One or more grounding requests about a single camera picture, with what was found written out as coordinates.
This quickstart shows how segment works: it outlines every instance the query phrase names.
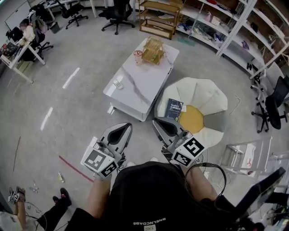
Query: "desk leg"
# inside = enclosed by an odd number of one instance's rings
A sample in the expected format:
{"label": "desk leg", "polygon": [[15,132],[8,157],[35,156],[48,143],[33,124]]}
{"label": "desk leg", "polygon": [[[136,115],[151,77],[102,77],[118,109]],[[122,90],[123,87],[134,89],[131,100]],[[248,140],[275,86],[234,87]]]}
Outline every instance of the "desk leg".
{"label": "desk leg", "polygon": [[38,58],[38,60],[39,60],[43,65],[45,65],[45,62],[43,61],[42,58],[40,58],[40,56],[37,54],[37,52],[36,52],[31,46],[29,46],[28,48],[29,48],[29,50],[36,56],[36,58]]}
{"label": "desk leg", "polygon": [[132,13],[133,13],[133,21],[134,21],[134,23],[135,23],[135,19],[136,19],[135,4],[136,4],[136,0],[134,0],[132,2]]}
{"label": "desk leg", "polygon": [[31,84],[33,83],[33,81],[28,78],[26,75],[24,75],[21,71],[19,71],[16,67],[13,68],[13,70],[19,74],[20,76],[22,76],[24,79],[26,79],[28,82],[30,82]]}
{"label": "desk leg", "polygon": [[52,11],[51,11],[51,9],[50,9],[50,8],[48,8],[48,11],[49,11],[49,13],[50,13],[50,15],[51,15],[52,19],[53,19],[53,20],[55,20],[55,17],[54,17],[54,15],[53,15],[53,13],[52,13]]}
{"label": "desk leg", "polygon": [[93,2],[93,0],[90,0],[90,4],[91,4],[91,8],[92,8],[93,15],[94,15],[95,18],[97,18],[98,15],[96,14],[96,10],[95,10],[95,7],[94,7],[94,2]]}

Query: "black shoe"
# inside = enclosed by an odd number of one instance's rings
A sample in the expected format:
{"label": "black shoe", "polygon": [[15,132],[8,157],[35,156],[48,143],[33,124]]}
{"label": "black shoe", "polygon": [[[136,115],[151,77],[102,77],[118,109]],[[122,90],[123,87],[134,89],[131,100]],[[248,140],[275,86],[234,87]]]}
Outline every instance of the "black shoe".
{"label": "black shoe", "polygon": [[65,188],[61,188],[61,189],[60,189],[60,193],[61,193],[61,199],[63,199],[64,201],[66,201],[67,206],[72,205],[71,199],[70,199],[70,196],[69,196],[67,190],[66,190]]}
{"label": "black shoe", "polygon": [[56,196],[53,196],[52,200],[54,201],[55,204],[57,204],[59,202],[59,198]]}

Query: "black office chair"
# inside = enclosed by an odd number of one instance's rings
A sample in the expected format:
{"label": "black office chair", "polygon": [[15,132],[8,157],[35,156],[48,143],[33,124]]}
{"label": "black office chair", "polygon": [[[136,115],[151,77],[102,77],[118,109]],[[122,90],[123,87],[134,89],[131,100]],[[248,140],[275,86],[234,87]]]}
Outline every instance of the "black office chair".
{"label": "black office chair", "polygon": [[61,15],[63,18],[69,18],[72,17],[71,20],[68,21],[68,25],[66,26],[66,30],[68,29],[68,26],[72,24],[73,22],[76,22],[76,26],[79,27],[78,21],[81,19],[88,19],[88,16],[82,16],[81,14],[78,15],[79,11],[84,9],[84,6],[81,4],[75,4],[72,5],[72,2],[69,3],[70,8],[66,9],[63,4],[60,3],[59,0],[55,0],[59,6],[61,7]]}
{"label": "black office chair", "polygon": [[41,33],[39,30],[37,30],[37,34],[38,34],[38,42],[36,42],[34,39],[34,41],[31,44],[31,47],[33,49],[37,48],[38,49],[37,53],[42,58],[42,52],[46,49],[53,48],[53,45],[50,45],[50,42],[46,42],[43,45],[41,45],[41,43],[45,39],[45,34]]}
{"label": "black office chair", "polygon": [[268,96],[265,101],[266,110],[262,107],[261,103],[257,103],[257,105],[261,109],[260,113],[251,112],[253,116],[259,116],[262,118],[262,126],[261,130],[258,130],[257,133],[262,132],[264,124],[266,124],[267,129],[266,132],[269,131],[268,121],[271,123],[272,127],[275,129],[280,130],[281,129],[281,119],[285,119],[286,123],[287,115],[284,111],[284,115],[279,115],[278,107],[280,107],[289,93],[289,78],[286,76],[285,78],[282,78],[281,76],[278,78],[275,90],[272,95]]}
{"label": "black office chair", "polygon": [[135,28],[134,24],[123,22],[123,21],[127,21],[127,18],[132,13],[130,0],[113,0],[113,3],[114,3],[113,7],[108,7],[108,9],[104,11],[106,18],[110,19],[109,20],[110,23],[104,26],[101,30],[104,31],[105,28],[110,27],[112,25],[116,25],[117,29],[114,34],[118,35],[119,24],[130,25],[132,28]]}

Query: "wooden shelf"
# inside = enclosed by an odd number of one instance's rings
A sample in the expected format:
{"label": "wooden shelf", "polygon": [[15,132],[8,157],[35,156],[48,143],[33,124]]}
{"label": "wooden shelf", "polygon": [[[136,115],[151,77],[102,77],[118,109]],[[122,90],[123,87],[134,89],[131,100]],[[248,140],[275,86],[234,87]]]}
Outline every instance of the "wooden shelf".
{"label": "wooden shelf", "polygon": [[140,26],[140,31],[148,32],[151,34],[159,35],[164,38],[172,39],[174,26],[164,24],[151,19],[146,19]]}
{"label": "wooden shelf", "polygon": [[164,3],[160,3],[160,2],[148,1],[148,0],[141,3],[140,6],[154,8],[154,9],[160,9],[160,10],[164,10],[164,11],[168,11],[168,12],[172,12],[172,13],[177,13],[179,10],[178,7],[175,7],[172,5],[168,5],[168,4],[164,4]]}
{"label": "wooden shelf", "polygon": [[167,22],[174,22],[175,21],[175,16],[173,16],[173,18],[160,18],[160,14],[158,11],[152,10],[152,9],[145,9],[143,12],[140,13],[141,16],[145,16],[145,17],[151,17],[151,18],[157,18],[159,20],[164,20]]}

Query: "book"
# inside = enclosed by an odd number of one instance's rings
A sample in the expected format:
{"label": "book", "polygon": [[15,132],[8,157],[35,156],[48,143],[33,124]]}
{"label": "book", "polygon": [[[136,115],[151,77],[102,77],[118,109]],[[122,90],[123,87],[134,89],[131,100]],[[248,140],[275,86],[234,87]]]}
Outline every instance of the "book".
{"label": "book", "polygon": [[183,102],[179,102],[178,100],[174,100],[174,99],[168,99],[168,106],[166,109],[165,117],[175,120],[175,121],[179,121],[180,114],[182,111],[182,106],[183,106]]}

